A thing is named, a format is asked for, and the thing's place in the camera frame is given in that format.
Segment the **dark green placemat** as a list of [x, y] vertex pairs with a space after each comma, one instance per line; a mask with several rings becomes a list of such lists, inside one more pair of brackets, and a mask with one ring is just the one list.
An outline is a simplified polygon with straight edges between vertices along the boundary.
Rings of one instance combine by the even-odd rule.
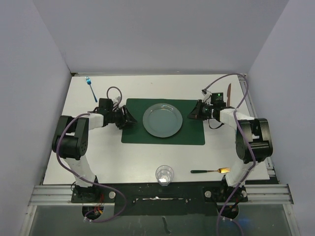
[[[160, 138], [149, 134], [143, 125], [143, 115], [152, 105], [167, 103], [177, 108], [183, 116], [181, 129], [171, 137]], [[205, 135], [203, 121], [188, 119], [188, 114], [196, 105], [195, 100], [179, 99], [145, 99], [129, 98], [126, 106], [138, 124], [126, 128], [122, 132], [122, 143], [129, 144], [161, 144], [161, 145], [204, 145]]]

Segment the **grey-blue round plate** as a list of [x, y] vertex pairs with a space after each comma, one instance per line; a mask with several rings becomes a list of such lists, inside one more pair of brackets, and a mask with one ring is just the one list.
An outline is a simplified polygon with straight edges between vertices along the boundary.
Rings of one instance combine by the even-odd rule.
[[149, 134], [158, 138], [168, 138], [181, 129], [183, 117], [176, 107], [157, 103], [144, 112], [142, 122]]

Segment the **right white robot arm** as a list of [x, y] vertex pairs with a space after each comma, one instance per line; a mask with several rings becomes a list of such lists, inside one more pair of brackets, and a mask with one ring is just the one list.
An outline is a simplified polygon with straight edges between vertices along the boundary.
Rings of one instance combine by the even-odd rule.
[[225, 201], [231, 201], [237, 195], [236, 188], [243, 186], [255, 167], [273, 153], [268, 120], [247, 116], [238, 112], [236, 108], [226, 106], [225, 102], [208, 104], [202, 100], [197, 101], [188, 118], [215, 119], [235, 130], [238, 159], [225, 175], [226, 185], [219, 189], [220, 197]]

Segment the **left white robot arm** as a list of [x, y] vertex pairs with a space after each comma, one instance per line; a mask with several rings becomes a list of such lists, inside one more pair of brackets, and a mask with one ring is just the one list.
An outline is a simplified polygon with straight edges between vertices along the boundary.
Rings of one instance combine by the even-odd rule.
[[109, 98], [101, 98], [93, 111], [77, 117], [60, 116], [52, 141], [52, 151], [59, 164], [75, 177], [76, 193], [89, 202], [100, 197], [101, 185], [92, 172], [86, 152], [89, 131], [115, 124], [120, 130], [137, 124], [125, 105], [115, 105]]

